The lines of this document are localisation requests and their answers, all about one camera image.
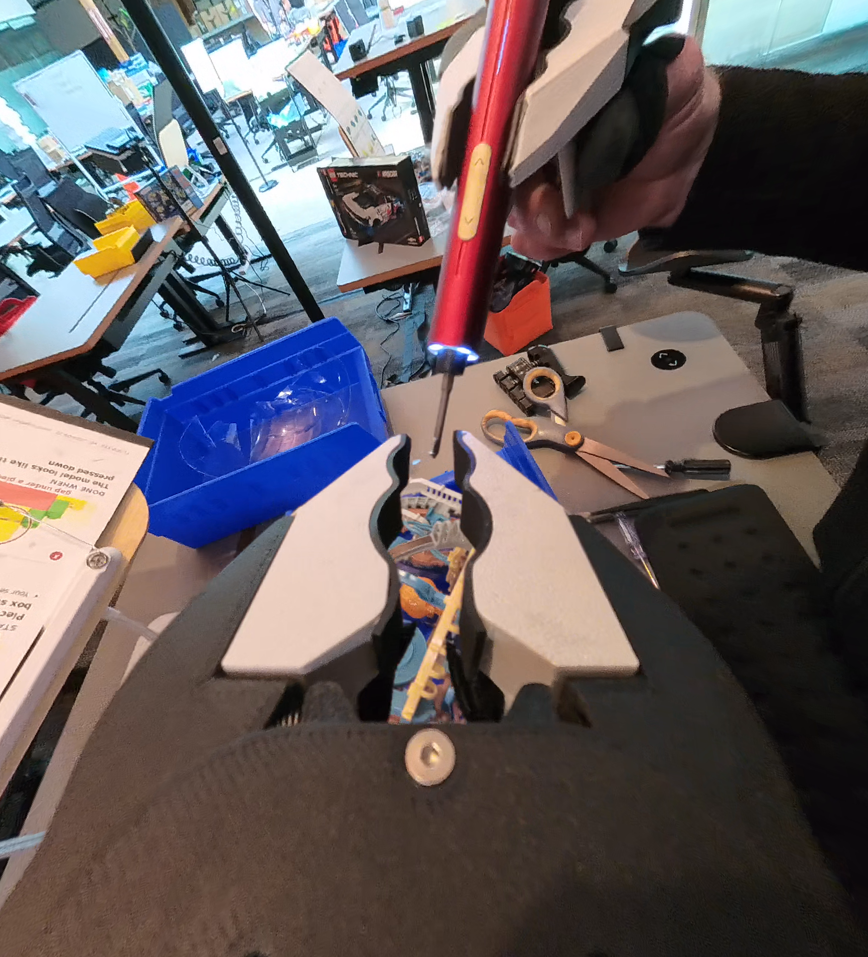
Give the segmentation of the black toy set box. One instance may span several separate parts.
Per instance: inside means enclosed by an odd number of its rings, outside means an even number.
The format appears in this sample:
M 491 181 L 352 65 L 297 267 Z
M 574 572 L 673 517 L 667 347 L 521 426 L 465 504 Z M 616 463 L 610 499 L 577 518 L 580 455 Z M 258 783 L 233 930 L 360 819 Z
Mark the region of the black toy set box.
M 409 154 L 337 158 L 317 167 L 342 236 L 359 246 L 412 248 L 431 237 Z

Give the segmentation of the orange floor bin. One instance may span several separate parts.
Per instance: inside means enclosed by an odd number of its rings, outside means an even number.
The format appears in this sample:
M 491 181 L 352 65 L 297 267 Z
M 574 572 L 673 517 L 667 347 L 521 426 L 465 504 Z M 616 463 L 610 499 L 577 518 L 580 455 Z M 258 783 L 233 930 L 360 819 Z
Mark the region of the orange floor bin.
M 485 341 L 503 355 L 553 329 L 550 280 L 534 260 L 505 252 L 488 295 Z

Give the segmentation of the clear ball maze puzzle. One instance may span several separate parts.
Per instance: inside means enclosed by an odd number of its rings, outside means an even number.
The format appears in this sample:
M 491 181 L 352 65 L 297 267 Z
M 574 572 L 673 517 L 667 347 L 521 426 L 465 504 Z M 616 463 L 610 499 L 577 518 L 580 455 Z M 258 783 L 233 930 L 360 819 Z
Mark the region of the clear ball maze puzzle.
M 402 528 L 389 553 L 400 579 L 407 646 L 393 678 L 392 724 L 464 724 L 448 653 L 459 648 L 460 598 L 472 546 L 451 471 L 413 478 L 401 493 Z

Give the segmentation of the steel scissors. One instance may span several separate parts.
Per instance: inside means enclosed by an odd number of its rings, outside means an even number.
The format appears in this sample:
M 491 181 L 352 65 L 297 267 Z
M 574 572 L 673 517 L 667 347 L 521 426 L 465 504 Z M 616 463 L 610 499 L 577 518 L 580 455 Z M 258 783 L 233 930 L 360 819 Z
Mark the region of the steel scissors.
M 484 415 L 481 430 L 488 441 L 500 446 L 504 441 L 502 429 L 506 425 L 512 425 L 528 449 L 556 450 L 584 461 L 610 482 L 638 498 L 646 498 L 647 493 L 634 480 L 633 472 L 662 479 L 670 478 L 667 470 L 661 465 L 640 461 L 628 453 L 585 437 L 568 425 L 555 423 L 547 417 L 520 417 L 499 410 L 491 410 Z

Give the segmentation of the clear plastic dome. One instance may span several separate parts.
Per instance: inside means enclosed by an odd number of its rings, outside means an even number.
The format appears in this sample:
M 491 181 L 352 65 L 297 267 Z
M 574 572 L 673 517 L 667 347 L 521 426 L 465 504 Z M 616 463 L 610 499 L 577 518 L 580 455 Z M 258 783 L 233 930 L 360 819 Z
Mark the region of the clear plastic dome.
M 199 413 L 177 439 L 182 462 L 219 478 L 298 448 L 347 424 L 352 376 L 334 358 Z

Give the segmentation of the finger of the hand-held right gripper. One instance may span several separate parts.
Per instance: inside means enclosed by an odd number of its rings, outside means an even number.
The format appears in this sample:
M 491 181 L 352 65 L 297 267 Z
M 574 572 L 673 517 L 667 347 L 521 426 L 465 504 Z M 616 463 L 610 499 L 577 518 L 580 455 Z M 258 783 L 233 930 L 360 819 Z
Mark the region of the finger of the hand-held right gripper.
M 484 22 L 465 22 L 440 56 L 430 146 L 431 176 L 439 187 L 453 187 L 461 175 L 485 35 Z
M 551 2 L 540 41 L 535 76 L 521 97 L 514 128 L 508 174 L 512 186 L 519 186 L 539 173 L 550 161 L 558 161 L 568 137 L 572 109 L 583 97 L 584 84 L 595 77 L 596 66 L 579 66 L 584 42 L 569 40 L 562 23 L 568 8 L 577 2 L 659 2 L 659 1 L 574 1 Z

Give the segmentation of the black tweezers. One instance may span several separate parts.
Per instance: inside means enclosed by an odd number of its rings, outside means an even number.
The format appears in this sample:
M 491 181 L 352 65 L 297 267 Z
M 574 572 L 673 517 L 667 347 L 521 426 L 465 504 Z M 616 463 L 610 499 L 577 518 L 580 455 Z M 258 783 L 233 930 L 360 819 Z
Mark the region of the black tweezers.
M 708 494 L 709 490 L 705 488 L 692 489 L 686 492 L 680 492 L 675 494 L 670 494 L 666 496 L 653 496 L 646 499 L 638 499 L 630 503 L 623 505 L 616 505 L 608 507 L 605 509 L 595 510 L 591 512 L 579 513 L 578 517 L 583 519 L 589 524 L 603 524 L 605 522 L 613 522 L 619 517 L 626 517 L 633 519 L 634 517 L 643 514 L 644 512 L 654 509 L 656 507 L 672 504 L 680 504 L 681 502 L 692 500 L 698 496 L 704 496 Z

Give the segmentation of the black wrist rest pad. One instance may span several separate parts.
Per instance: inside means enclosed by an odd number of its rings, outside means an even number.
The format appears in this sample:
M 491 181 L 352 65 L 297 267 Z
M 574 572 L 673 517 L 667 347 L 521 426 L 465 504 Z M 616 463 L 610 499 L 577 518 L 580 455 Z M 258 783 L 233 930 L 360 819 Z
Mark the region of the black wrist rest pad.
M 782 749 L 868 750 L 868 709 L 833 649 L 819 570 L 764 490 L 656 498 L 633 523 L 660 589 L 715 646 Z

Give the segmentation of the background document stand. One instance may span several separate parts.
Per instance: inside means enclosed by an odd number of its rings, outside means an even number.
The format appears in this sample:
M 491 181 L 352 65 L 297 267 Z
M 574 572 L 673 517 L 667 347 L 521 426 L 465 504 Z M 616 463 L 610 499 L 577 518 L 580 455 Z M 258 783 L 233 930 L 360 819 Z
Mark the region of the background document stand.
M 343 82 L 317 56 L 309 51 L 299 54 L 288 63 L 286 72 L 335 121 L 339 136 L 353 157 L 365 159 L 386 155 L 368 115 Z

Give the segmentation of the black oval base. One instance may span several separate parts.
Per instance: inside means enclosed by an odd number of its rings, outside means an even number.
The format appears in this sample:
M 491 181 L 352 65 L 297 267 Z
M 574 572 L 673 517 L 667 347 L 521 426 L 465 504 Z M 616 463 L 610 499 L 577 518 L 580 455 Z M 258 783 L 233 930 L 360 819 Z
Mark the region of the black oval base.
M 727 452 L 756 461 L 818 453 L 827 444 L 821 433 L 800 421 L 780 399 L 721 413 L 713 424 L 713 436 Z

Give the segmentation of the dark printed game box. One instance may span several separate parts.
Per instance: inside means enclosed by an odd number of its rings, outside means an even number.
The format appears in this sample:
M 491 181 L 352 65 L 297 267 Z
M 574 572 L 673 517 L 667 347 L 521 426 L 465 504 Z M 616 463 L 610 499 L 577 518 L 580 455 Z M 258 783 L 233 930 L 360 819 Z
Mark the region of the dark printed game box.
M 175 165 L 162 169 L 142 183 L 135 197 L 157 223 L 173 217 L 193 217 L 202 206 L 201 197 L 191 181 Z

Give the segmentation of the red electric screwdriver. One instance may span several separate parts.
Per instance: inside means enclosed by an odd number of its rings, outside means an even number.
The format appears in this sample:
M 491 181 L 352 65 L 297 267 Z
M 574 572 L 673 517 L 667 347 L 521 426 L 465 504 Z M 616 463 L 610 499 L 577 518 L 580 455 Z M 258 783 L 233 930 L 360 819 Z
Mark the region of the red electric screwdriver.
M 477 360 L 512 187 L 508 154 L 519 102 L 536 74 L 548 1 L 490 2 L 473 86 L 451 230 L 428 340 L 440 375 L 430 455 L 440 452 L 454 379 Z

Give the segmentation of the white whiteboard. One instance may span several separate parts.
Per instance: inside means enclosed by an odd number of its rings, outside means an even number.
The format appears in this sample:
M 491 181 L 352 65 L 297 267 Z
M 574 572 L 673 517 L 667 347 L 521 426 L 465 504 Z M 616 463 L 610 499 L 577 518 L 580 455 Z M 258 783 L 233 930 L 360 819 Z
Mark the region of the white whiteboard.
M 84 153 L 108 130 L 136 128 L 126 106 L 81 50 L 12 85 L 71 155 Z

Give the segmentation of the black handled screwdriver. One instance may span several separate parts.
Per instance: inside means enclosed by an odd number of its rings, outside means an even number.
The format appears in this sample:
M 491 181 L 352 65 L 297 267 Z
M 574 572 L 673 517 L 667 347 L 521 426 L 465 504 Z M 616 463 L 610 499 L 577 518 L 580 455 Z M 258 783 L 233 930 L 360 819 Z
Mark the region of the black handled screwdriver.
M 731 476 L 730 460 L 667 460 L 664 463 L 655 463 L 643 469 L 628 463 L 613 462 L 612 468 L 617 474 L 626 474 L 633 471 L 636 474 L 646 475 L 650 471 L 658 475 L 665 475 L 677 480 L 725 481 Z

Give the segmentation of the clear handled screwdriver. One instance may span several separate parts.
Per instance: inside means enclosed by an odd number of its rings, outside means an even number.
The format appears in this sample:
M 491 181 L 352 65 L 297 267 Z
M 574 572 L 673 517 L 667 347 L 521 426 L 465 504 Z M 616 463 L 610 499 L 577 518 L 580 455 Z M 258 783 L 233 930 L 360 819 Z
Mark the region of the clear handled screwdriver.
M 650 584 L 655 589 L 659 590 L 660 584 L 656 572 L 646 554 L 646 551 L 643 547 L 643 542 L 633 520 L 626 513 L 619 512 L 615 515 L 615 522 L 619 528 L 619 533 L 630 552 L 631 557 L 633 557 L 643 569 L 643 572 Z

